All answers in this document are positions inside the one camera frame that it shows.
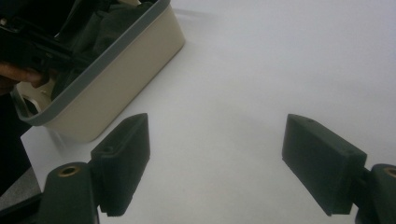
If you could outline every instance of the white surface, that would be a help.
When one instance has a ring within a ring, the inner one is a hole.
[[[23,143],[47,173],[147,112],[151,159],[123,217],[101,223],[354,223],[327,217],[281,160],[289,113],[396,163],[394,1],[187,1],[172,6],[182,51],[97,140],[42,127]]]

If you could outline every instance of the beige plastic tray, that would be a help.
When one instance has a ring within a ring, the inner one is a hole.
[[[169,3],[155,3],[54,101],[53,82],[38,89],[20,83],[12,92],[20,119],[78,141],[96,138],[184,45]]]

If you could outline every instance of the human hand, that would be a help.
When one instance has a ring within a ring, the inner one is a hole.
[[[0,95],[4,95],[19,82],[30,82],[34,88],[45,83],[44,76],[34,69],[19,68],[10,63],[0,62]]]

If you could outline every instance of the screw hole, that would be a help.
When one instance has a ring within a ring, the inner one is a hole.
[[[63,168],[59,172],[58,176],[60,176],[60,177],[68,177],[70,175],[75,175],[78,172],[79,172],[79,167],[77,167],[77,166],[68,166],[68,167]]]

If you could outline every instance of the rectangular rubber pad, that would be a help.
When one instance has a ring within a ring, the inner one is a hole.
[[[328,216],[350,213],[350,186],[364,170],[363,151],[312,119],[288,115],[282,157]]]
[[[90,165],[98,202],[109,217],[122,216],[149,162],[149,116],[138,114],[124,119],[91,152]]]

